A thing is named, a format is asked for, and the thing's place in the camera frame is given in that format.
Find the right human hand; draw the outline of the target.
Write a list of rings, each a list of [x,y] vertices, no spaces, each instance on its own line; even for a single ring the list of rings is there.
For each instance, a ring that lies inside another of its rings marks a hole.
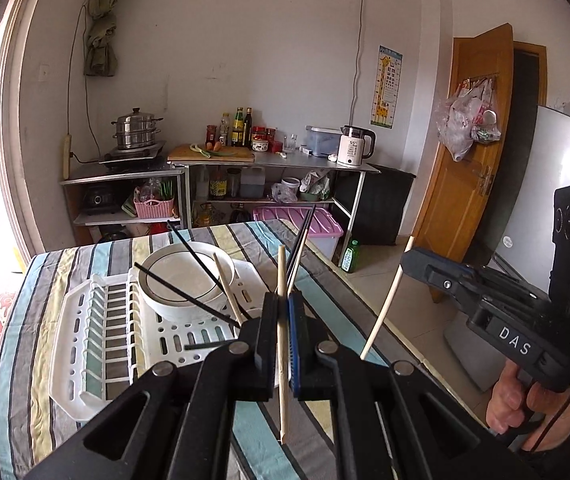
[[[542,434],[566,404],[570,390],[554,393],[536,382],[526,391],[518,379],[519,372],[520,368],[516,363],[509,360],[505,362],[486,408],[486,423],[498,434],[505,434],[510,428],[517,428],[524,423],[524,408],[528,408],[535,413],[544,414],[545,418],[542,425],[529,434],[521,448],[527,452],[544,452],[558,448],[570,436],[570,403],[544,438]]]

